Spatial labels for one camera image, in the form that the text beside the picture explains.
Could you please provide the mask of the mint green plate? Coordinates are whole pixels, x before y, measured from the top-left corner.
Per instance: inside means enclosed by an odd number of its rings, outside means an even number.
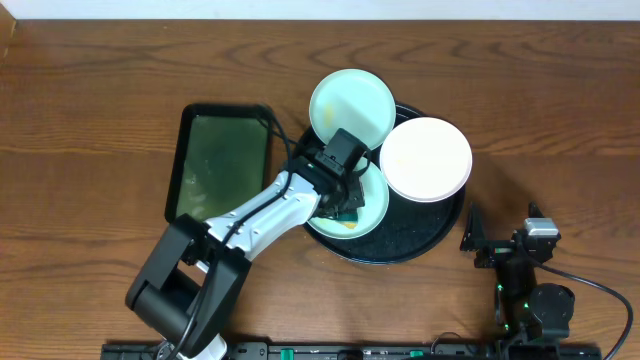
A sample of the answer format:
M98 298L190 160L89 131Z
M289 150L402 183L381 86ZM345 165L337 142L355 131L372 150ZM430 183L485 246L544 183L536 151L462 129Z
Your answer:
M375 150L393 129L395 118L396 103L390 89L379 77L360 69L326 76L309 103L311 126L325 144L344 129Z
M383 220L389 206L389 189L380 169L371 163L360 177L365 205L357 209L357 221L351 225L327 218L311 218L307 224L321 235L339 240L354 239L373 231Z

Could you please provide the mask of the green yellow sponge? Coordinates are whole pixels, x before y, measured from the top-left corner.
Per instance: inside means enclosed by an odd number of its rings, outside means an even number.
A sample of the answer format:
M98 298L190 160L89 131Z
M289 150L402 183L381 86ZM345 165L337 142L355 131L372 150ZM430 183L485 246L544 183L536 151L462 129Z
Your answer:
M358 213L356 210L347 210L347 211L337 212L334 217L334 220L340 223L357 224Z

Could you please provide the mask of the white pink plate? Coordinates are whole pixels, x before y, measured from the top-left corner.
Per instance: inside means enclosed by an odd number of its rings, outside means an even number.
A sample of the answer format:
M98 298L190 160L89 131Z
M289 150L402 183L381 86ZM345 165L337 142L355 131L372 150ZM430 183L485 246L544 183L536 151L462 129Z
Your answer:
M451 197L470 177L471 146L453 124L434 117L406 120L382 144L379 164L401 197L433 203Z

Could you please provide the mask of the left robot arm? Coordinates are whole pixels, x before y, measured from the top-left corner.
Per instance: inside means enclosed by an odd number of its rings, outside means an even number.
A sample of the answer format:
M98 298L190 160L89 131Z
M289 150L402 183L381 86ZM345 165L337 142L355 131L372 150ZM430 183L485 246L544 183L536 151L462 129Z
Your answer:
M171 359L220 359L220 333L253 260L281 235L360 203L350 191L364 154L327 149L288 161L274 182L238 208L204 221L183 214L164 231L125 304L169 344Z

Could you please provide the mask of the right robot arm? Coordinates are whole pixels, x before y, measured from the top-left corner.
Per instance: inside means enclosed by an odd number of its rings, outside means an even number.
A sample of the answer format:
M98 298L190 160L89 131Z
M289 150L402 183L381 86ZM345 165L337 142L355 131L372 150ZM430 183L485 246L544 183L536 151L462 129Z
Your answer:
M505 336L495 342L497 359L558 359L559 342L569 337L575 295L567 287L540 283L538 265L553 257L561 234L535 203L508 240L491 240L478 208L470 208L460 250L475 254L474 266L493 269L495 319Z

